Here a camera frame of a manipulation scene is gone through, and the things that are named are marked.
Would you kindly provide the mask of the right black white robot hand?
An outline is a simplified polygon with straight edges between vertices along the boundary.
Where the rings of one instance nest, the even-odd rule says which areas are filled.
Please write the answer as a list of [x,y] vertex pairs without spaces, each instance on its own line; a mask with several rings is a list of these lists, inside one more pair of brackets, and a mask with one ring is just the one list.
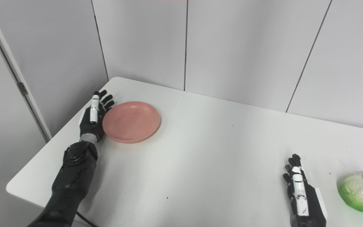
[[301,164],[301,157],[292,154],[285,165],[283,178],[291,203],[291,227],[326,227],[327,214],[319,188],[309,184]]

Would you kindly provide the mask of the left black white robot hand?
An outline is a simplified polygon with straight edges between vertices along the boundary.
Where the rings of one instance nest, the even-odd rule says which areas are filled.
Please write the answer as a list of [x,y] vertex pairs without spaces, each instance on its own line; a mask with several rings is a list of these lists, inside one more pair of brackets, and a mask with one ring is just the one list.
[[107,90],[95,91],[90,105],[84,110],[80,119],[80,141],[89,141],[97,144],[105,136],[103,118],[114,106],[113,96]]

